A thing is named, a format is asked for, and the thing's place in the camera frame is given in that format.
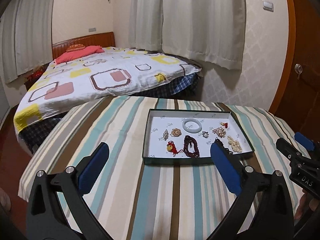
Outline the right hand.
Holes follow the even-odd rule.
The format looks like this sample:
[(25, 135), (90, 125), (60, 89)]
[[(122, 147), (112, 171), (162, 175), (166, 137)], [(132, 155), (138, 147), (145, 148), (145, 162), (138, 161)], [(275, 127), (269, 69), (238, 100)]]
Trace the right hand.
[(303, 191), (303, 195), (299, 201), (299, 205), (294, 215), (295, 220), (301, 219), (304, 211), (307, 208), (310, 208), (312, 211), (315, 211), (317, 209), (317, 206), (319, 205), (319, 200), (311, 197), (312, 197), (311, 194), (307, 193), (306, 191)]

